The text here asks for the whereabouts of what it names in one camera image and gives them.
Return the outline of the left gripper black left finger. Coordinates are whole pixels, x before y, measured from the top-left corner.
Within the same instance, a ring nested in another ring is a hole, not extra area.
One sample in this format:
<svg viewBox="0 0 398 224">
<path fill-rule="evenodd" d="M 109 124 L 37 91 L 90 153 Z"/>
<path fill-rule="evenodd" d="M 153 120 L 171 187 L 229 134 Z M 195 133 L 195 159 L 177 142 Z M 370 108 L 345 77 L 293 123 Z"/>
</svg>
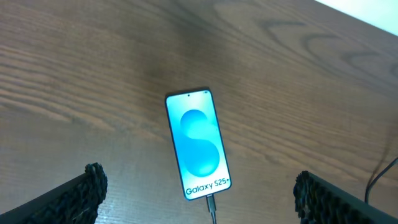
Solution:
<svg viewBox="0 0 398 224">
<path fill-rule="evenodd" d="M 108 178 L 99 163 L 82 175 L 1 215 L 1 223 L 94 223 L 106 198 Z"/>
</svg>

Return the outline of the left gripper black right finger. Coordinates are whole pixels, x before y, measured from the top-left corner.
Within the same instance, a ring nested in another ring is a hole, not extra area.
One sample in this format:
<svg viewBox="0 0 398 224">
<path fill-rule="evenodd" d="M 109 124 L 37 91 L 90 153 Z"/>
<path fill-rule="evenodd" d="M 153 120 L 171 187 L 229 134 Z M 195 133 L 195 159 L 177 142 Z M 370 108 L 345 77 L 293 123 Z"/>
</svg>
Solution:
<svg viewBox="0 0 398 224">
<path fill-rule="evenodd" d="M 296 177 L 293 195 L 301 224 L 397 224 L 397 218 L 308 171 Z"/>
</svg>

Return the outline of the Samsung Galaxy smartphone blue screen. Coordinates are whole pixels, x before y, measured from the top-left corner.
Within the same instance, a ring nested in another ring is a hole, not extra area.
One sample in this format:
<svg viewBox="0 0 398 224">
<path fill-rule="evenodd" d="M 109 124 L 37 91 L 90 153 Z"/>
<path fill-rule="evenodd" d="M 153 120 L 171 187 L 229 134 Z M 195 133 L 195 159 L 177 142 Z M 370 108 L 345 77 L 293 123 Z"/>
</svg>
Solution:
<svg viewBox="0 0 398 224">
<path fill-rule="evenodd" d="M 191 201 L 232 186 L 213 93 L 207 86 L 165 95 L 184 197 Z"/>
</svg>

